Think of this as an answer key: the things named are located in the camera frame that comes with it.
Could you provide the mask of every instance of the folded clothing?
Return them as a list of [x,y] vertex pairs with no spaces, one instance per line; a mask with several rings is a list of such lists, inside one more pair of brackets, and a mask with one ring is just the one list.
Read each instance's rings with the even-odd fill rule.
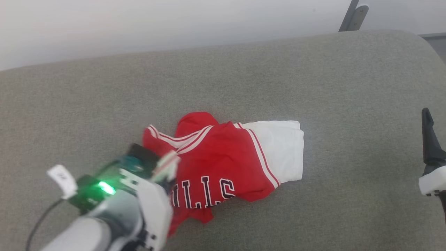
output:
[[176,151],[181,158],[170,194],[169,234],[188,217],[209,222],[211,207],[227,199],[256,201],[281,183],[301,180],[303,135],[298,121],[218,124],[205,112],[184,116],[175,137],[147,127],[144,147],[159,156]]

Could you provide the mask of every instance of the gray cushion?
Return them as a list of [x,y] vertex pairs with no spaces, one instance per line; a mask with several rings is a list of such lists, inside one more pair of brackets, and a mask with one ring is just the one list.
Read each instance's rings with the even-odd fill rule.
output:
[[[303,180],[214,220],[187,220],[166,250],[444,250],[440,201],[423,197],[421,109],[446,146],[446,67],[400,31],[327,34],[245,45],[127,54],[0,72],[0,250],[23,250],[60,197],[45,171],[79,177],[188,112],[220,122],[299,120]],[[76,217],[62,205],[43,247]]]

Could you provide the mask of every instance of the basketball jersey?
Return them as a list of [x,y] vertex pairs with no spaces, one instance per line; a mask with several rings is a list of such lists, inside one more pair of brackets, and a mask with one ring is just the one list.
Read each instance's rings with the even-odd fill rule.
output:
[[210,221],[211,207],[227,199],[256,201],[281,183],[302,179],[303,144],[298,121],[219,124],[209,113],[189,113],[175,137],[150,125],[144,147],[181,158],[170,194],[170,234],[188,217]]

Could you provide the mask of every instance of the white tag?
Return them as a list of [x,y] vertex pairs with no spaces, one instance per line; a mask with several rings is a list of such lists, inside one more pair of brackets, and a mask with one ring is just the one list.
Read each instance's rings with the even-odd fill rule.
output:
[[62,199],[66,200],[77,194],[78,185],[76,180],[63,165],[55,165],[53,168],[46,171],[46,173],[56,181],[60,189],[62,189]]

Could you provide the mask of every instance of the white fabric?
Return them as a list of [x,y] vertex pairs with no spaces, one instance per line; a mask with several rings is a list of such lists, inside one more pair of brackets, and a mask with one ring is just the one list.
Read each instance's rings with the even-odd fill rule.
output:
[[254,132],[266,165],[279,184],[302,179],[304,132],[298,121],[258,121],[240,126]]

